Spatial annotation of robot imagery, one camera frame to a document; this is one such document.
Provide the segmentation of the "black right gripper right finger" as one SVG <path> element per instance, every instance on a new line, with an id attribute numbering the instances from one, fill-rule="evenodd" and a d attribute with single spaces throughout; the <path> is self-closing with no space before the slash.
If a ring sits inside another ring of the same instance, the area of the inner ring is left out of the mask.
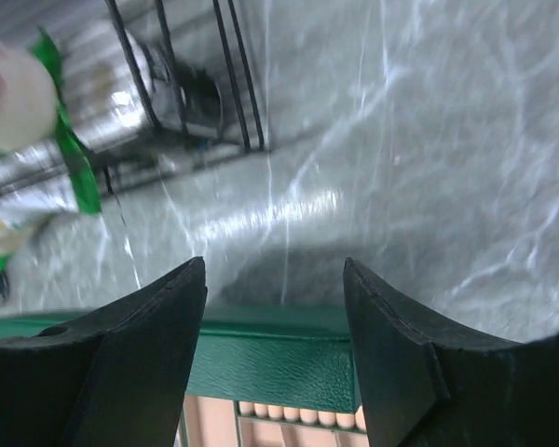
<path id="1" fill-rule="evenodd" d="M 559 333 L 516 343 L 347 259 L 348 327 L 373 446 L 559 446 Z"/>

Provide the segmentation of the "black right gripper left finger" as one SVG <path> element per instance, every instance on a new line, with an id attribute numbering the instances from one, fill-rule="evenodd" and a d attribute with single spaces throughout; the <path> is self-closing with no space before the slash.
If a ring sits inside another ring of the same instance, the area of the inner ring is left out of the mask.
<path id="1" fill-rule="evenodd" d="M 196 257 L 79 318 L 0 339 L 0 446 L 171 446 L 206 297 Z"/>

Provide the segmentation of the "green jewelry box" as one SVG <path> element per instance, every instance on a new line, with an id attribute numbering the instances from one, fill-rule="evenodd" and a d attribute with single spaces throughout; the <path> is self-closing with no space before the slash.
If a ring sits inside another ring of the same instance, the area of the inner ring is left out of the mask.
<path id="1" fill-rule="evenodd" d="M 91 311 L 0 318 L 0 339 L 34 336 Z M 203 312 L 184 398 L 249 400 L 347 413 L 359 403 L 338 307 L 211 307 Z"/>

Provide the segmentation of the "green jewelry tray insert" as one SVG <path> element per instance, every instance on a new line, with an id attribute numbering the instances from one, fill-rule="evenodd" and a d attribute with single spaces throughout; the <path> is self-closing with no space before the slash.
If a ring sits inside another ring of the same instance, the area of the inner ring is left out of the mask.
<path id="1" fill-rule="evenodd" d="M 352 446 L 369 444 L 362 409 L 335 413 L 188 396 L 176 446 Z"/>

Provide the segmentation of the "green white snack bag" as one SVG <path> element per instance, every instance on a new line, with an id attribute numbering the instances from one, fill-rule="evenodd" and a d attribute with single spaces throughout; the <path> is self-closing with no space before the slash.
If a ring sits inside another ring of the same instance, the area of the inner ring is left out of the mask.
<path id="1" fill-rule="evenodd" d="M 47 69 L 56 88 L 55 129 L 43 141 L 0 155 L 0 273 L 54 216 L 94 215 L 102 210 L 96 175 L 64 103 L 62 55 L 44 29 L 38 32 L 30 52 Z"/>

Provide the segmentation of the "dark tin can with lid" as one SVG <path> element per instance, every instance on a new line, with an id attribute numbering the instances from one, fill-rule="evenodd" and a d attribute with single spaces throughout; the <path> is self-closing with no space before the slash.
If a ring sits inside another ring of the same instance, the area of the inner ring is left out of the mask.
<path id="1" fill-rule="evenodd" d="M 220 90 L 203 70 L 127 34 L 156 118 L 164 129 L 214 139 L 223 124 Z M 146 134 L 150 123 L 116 30 L 98 20 L 62 41 L 63 97 L 74 133 L 100 152 Z"/>

